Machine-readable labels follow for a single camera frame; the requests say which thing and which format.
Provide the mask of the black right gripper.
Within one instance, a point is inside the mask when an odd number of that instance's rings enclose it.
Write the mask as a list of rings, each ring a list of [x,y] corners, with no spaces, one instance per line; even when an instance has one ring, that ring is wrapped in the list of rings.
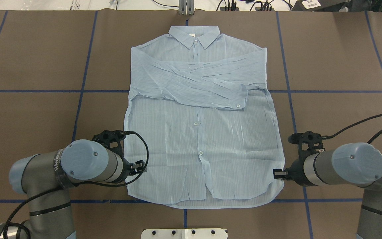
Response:
[[[273,169],[275,180],[293,180],[300,186],[308,186],[308,179],[304,172],[304,163],[295,160],[289,169]]]

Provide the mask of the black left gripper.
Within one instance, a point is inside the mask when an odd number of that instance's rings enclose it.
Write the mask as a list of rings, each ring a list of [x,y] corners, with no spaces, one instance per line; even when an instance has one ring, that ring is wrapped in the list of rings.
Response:
[[[144,160],[136,161],[135,163],[128,162],[125,158],[122,158],[122,172],[121,181],[126,180],[129,176],[141,175],[147,172],[148,162]]]

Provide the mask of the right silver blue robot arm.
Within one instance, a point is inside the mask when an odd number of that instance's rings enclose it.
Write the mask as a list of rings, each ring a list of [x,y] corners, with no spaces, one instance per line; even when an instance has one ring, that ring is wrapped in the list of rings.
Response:
[[[273,169],[273,177],[303,187],[348,184],[363,189],[356,238],[382,239],[382,153],[373,145],[350,143],[314,153],[289,168]]]

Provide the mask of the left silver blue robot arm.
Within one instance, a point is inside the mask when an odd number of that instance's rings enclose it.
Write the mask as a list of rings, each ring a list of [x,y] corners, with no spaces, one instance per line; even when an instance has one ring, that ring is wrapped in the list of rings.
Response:
[[[127,186],[126,178],[139,178],[147,164],[148,159],[129,163],[121,153],[85,139],[20,159],[10,169],[9,182],[28,198],[0,223],[0,239],[75,239],[70,189]]]

